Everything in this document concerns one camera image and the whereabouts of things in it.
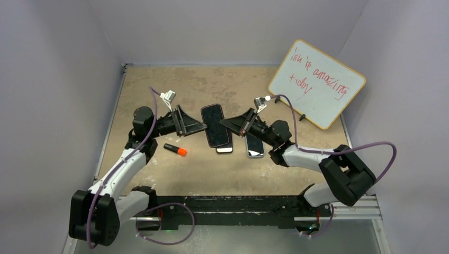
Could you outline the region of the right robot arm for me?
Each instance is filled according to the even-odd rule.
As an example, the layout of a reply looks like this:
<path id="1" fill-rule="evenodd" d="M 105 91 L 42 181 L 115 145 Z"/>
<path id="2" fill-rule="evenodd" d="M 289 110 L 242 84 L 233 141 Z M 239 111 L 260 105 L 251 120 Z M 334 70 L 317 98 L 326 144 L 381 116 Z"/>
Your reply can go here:
<path id="1" fill-rule="evenodd" d="M 303 215 L 310 215 L 327 203 L 353 206 L 376 183 L 374 173 L 347 145 L 325 150 L 298 148 L 290 140 L 292 134 L 286 121 L 276 120 L 267 125 L 253 108 L 220 120 L 220 124 L 238 136 L 249 134 L 271 146 L 269 155 L 276 165 L 322 173 L 324 184 L 312 184 L 300 194 L 297 208 Z"/>

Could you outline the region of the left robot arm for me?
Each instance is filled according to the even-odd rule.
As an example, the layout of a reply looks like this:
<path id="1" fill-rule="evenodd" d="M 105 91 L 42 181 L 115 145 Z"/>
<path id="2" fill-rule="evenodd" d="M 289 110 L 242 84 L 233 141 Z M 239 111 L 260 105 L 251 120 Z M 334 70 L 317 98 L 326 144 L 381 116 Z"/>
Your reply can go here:
<path id="1" fill-rule="evenodd" d="M 85 240 L 90 249 L 97 245 L 110 246 L 120 226 L 139 213 L 144 216 L 157 213 L 162 217 L 168 206 L 177 206 L 175 202 L 159 204 L 156 191 L 149 186 L 137 186 L 124 198 L 120 195 L 155 154 L 157 137 L 171 133 L 183 137 L 207 128 L 179 105 L 161 117 L 157 117 L 157 110 L 140 107 L 133 113 L 132 125 L 122 155 L 114 166 L 88 190 L 78 190 L 71 198 L 69 236 Z"/>

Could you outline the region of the black phone silver frame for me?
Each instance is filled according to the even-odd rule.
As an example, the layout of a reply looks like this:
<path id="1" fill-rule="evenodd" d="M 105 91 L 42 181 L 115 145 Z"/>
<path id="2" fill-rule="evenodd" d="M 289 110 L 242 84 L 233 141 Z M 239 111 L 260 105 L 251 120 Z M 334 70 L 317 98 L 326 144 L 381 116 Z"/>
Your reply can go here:
<path id="1" fill-rule="evenodd" d="M 229 142 L 227 144 L 224 144 L 222 146 L 216 147 L 215 151 L 216 151 L 217 154 L 229 154 L 229 153 L 233 152 L 233 149 L 234 149 L 233 140 L 230 137 L 229 138 Z"/>

